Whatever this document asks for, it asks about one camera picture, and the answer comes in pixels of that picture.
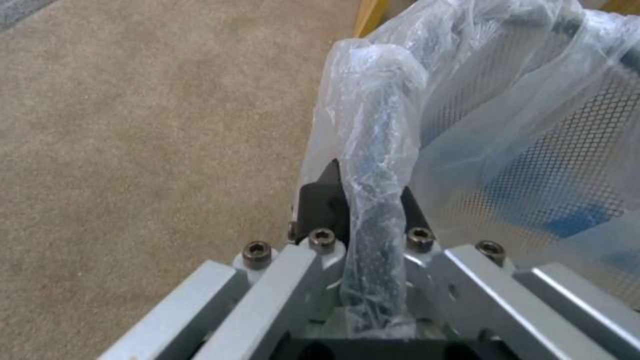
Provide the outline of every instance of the hex socket screw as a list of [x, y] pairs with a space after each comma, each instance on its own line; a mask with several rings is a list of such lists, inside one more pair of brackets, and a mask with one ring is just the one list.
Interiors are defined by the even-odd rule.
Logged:
[[406, 246], [415, 252], [429, 252], [433, 247], [435, 236], [425, 227], [412, 227], [406, 233]]
[[504, 247], [499, 243], [491, 240], [481, 240], [476, 243], [476, 249], [496, 265], [500, 267], [504, 265], [504, 260], [507, 255], [506, 251], [504, 251]]
[[271, 245], [264, 241], [251, 241], [242, 251], [243, 263], [247, 268], [260, 270], [271, 263]]
[[331, 229], [321, 227], [309, 233], [309, 247], [318, 254], [325, 255], [333, 252], [335, 246], [335, 234]]

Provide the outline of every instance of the metal mesh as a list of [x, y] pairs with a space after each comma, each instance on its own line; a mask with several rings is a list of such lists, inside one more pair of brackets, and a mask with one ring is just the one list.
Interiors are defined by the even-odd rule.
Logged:
[[[542, 51], [536, 53], [538, 59], [534, 57], [524, 72], [557, 56], [574, 33], [555, 33], [546, 39]], [[449, 85], [449, 101], [429, 114], [432, 126], [422, 132], [423, 145], [493, 97], [491, 91], [474, 89], [504, 89], [500, 79], [511, 78], [513, 69], [503, 67], [500, 59], [516, 56], [518, 45], [531, 36], [530, 31], [511, 34], [495, 39], [490, 47], [492, 56], [478, 55], [475, 66], [463, 73], [464, 82]], [[548, 121], [557, 124], [485, 186], [461, 194], [440, 209], [436, 214], [439, 224], [464, 232], [456, 237], [459, 240], [449, 239], [445, 245], [489, 238], [501, 241], [517, 258], [620, 217], [624, 213], [623, 199], [607, 174], [625, 129], [638, 119], [637, 71], [633, 63], [612, 66], [601, 81], [548, 115]], [[476, 98], [477, 93], [483, 98]], [[584, 259], [589, 266], [579, 271], [631, 306], [640, 307], [640, 252], [626, 249], [593, 260]]]

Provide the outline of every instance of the mesh panel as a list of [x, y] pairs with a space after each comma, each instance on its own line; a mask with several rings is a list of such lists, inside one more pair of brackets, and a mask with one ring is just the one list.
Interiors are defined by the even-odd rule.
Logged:
[[[564, 103], [552, 116], [568, 115], [551, 131], [482, 189], [441, 210], [438, 217], [444, 224], [466, 224], [461, 243], [491, 238], [518, 257], [623, 214], [623, 199], [608, 183], [607, 173], [625, 128], [637, 120], [640, 78], [622, 65], [613, 67], [595, 94], [587, 101], [579, 94], [574, 99], [581, 101]], [[611, 254], [589, 265], [588, 274], [580, 270], [583, 275], [640, 307], [638, 251]]]

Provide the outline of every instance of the silver metal bar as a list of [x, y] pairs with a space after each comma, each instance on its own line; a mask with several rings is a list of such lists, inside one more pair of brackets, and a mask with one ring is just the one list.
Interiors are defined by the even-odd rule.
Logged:
[[435, 256], [425, 276], [430, 303], [463, 337], [497, 335], [522, 359], [612, 359], [471, 245]]
[[303, 330], [323, 287], [320, 257], [286, 246], [194, 360], [267, 359], [282, 336]]
[[189, 359], [248, 287], [244, 273], [206, 261], [99, 359]]
[[516, 273], [515, 279], [620, 359], [640, 359], [640, 315], [564, 265]]

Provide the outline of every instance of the screw hole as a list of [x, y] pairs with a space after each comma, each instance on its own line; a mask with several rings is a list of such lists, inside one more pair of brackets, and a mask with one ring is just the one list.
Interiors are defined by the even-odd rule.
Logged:
[[431, 236], [431, 234], [429, 234], [424, 229], [415, 229], [415, 230], [413, 230], [413, 234], [416, 235], [416, 236], [420, 236], [421, 238], [429, 238]]
[[260, 252], [264, 252], [266, 249], [264, 248], [264, 246], [261, 243], [255, 243], [255, 244], [251, 244], [251, 246], [249, 246], [249, 252], [252, 254], [257, 254]]
[[458, 293], [458, 288], [455, 285], [449, 284], [447, 288], [449, 289], [449, 297], [451, 300], [460, 299], [460, 293]]
[[318, 230], [318, 231], [316, 231], [316, 238], [328, 239], [329, 238], [329, 232], [327, 232], [325, 230]]

